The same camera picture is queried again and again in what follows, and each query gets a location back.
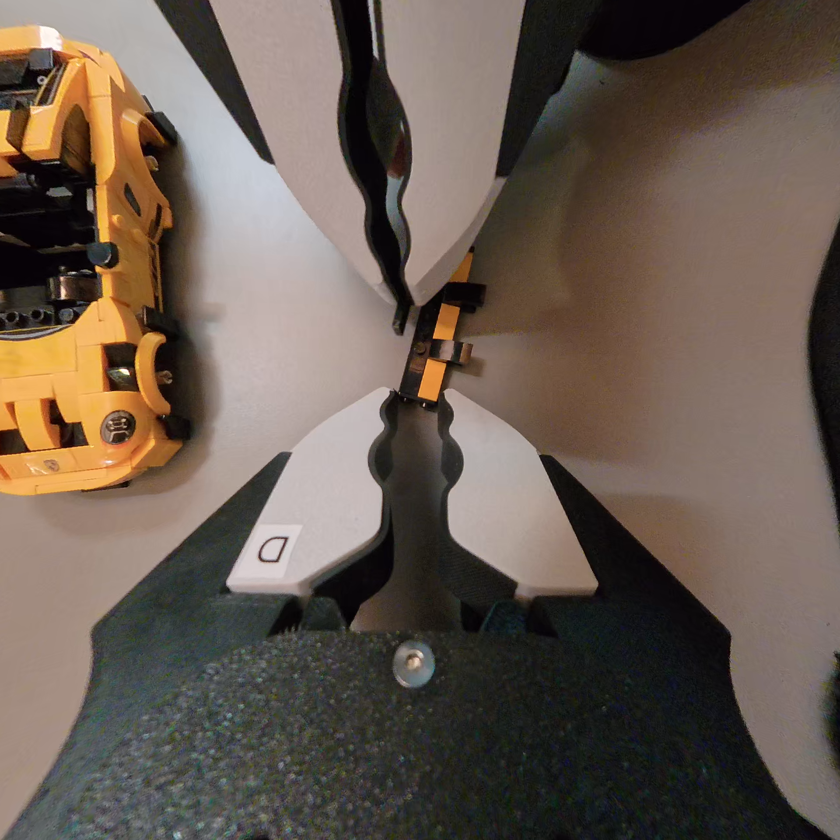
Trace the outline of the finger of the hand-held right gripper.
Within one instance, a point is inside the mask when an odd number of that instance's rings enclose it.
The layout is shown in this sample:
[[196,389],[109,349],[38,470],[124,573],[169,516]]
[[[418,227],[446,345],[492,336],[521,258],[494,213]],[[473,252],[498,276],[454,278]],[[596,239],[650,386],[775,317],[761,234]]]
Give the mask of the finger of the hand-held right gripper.
[[402,114],[373,2],[211,5],[283,181],[364,280],[409,307],[386,199]]
[[523,1],[381,2],[411,148],[401,207],[416,304],[453,275],[504,185],[497,163],[523,10]]

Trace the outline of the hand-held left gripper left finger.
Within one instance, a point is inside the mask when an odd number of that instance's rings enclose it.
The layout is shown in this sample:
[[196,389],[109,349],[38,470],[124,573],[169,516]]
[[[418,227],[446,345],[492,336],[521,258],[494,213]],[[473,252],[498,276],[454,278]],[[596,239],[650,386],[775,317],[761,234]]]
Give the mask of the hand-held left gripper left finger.
[[315,427],[292,450],[241,549],[231,592],[326,597],[351,623],[394,565],[396,393],[385,387]]

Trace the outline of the black and yellow lego strip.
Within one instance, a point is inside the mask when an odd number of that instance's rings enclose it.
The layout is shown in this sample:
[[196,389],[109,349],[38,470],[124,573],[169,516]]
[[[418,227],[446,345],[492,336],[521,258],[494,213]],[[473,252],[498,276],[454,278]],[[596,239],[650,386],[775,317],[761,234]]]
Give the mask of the black and yellow lego strip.
[[418,403],[434,411],[448,368],[470,361],[472,344],[458,341],[455,334],[460,316],[475,313],[486,299],[486,286],[469,279],[474,255],[475,247],[471,246],[449,282],[419,310],[398,389],[405,403]]

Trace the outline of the yellow lego car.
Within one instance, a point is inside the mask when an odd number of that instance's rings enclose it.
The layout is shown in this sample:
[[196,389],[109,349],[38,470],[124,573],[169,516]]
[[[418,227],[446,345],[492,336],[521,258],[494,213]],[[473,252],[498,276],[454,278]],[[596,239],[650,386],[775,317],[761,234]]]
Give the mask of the yellow lego car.
[[110,56],[53,28],[1,33],[1,481],[124,487],[191,433],[168,399],[155,178],[176,144]]

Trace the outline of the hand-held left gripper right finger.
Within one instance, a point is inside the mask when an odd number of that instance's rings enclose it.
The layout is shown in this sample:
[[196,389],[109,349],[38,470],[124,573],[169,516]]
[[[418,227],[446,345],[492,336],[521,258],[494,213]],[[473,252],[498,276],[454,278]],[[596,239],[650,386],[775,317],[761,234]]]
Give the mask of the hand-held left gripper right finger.
[[477,615],[504,601],[592,596],[598,581],[539,451],[456,390],[437,416],[446,589]]

